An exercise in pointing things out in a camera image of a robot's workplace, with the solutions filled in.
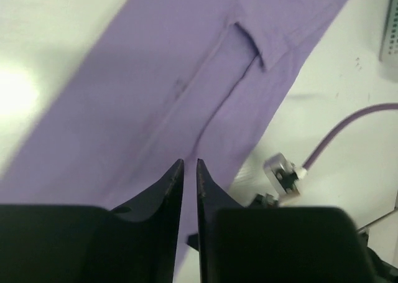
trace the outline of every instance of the white table surface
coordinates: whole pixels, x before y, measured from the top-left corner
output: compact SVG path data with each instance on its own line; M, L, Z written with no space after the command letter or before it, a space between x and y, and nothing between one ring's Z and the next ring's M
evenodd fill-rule
M0 173L124 1L0 0ZM344 7L238 174L234 198L247 203L272 192L261 166L273 154L301 164L346 115L398 101L398 69L378 60L387 6L388 0L350 0ZM345 129L300 184L293 205L338 206L358 226L390 211L398 189L397 132L395 112ZM398 222L387 223L388 236L375 228L371 243L392 262ZM199 282L197 259L190 251L178 282Z

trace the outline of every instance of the purple fabric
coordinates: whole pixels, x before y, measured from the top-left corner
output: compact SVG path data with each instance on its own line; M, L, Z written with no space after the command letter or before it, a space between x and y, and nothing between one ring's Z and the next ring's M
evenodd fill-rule
M0 183L3 203L113 208L185 159L223 188L347 0L128 0ZM178 247L177 261L185 247Z

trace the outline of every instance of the purple cable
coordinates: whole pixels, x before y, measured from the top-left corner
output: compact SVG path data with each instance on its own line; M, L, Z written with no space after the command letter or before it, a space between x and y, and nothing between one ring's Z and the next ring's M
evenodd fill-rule
M311 153L308 159L304 162L303 168L308 170L311 168L313 163L318 159L319 155L325 150L326 146L332 141L336 135L344 129L347 125L352 123L353 121L361 118L365 115L380 112L380 111L387 111L387 110L398 110L398 103L385 103L385 104L375 104L374 106L369 106L359 111L349 115L344 120L340 121L330 132L323 138L321 143L318 144L317 148Z

